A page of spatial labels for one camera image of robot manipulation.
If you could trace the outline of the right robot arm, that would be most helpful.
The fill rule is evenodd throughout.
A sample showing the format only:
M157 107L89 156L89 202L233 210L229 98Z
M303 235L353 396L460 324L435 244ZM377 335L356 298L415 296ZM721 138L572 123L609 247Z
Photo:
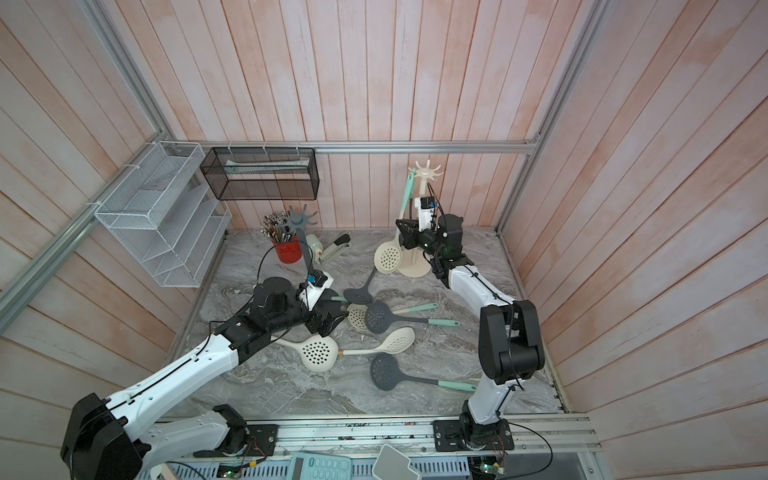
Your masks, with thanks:
M421 249L436 278L478 316L477 352L483 374L463 408L462 421L470 430L498 423L506 401L545 366L535 305L503 293L480 273L463 253L460 217L443 214L426 228L408 219L398 220L396 226L401 245Z

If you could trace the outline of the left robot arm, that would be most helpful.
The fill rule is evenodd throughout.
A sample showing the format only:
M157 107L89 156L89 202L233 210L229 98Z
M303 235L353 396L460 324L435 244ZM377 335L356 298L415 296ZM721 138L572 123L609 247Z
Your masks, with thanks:
M73 479L134 479L142 471L199 451L242 456L252 447L247 422L227 405L190 420L156 422L221 374L247 362L292 327L329 335L342 319L331 276L298 286L271 277L250 300L217 322L199 345L149 377L105 398L89 394L72 408L61 458Z

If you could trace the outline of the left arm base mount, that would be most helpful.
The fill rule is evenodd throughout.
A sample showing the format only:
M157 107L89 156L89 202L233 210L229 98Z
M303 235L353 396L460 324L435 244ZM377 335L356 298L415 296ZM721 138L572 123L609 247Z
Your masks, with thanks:
M195 458L217 456L242 457L256 455L269 457L274 454L279 426L277 424L248 424L230 405L214 406L213 412L220 414L229 428L221 445L213 450L193 453Z

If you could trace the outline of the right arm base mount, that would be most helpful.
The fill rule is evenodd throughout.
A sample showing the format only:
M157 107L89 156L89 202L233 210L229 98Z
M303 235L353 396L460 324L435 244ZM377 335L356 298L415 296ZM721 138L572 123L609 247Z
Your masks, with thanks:
M509 422L504 419L481 425L470 414L462 413L457 420L435 420L432 428L438 452L512 451L515 448Z

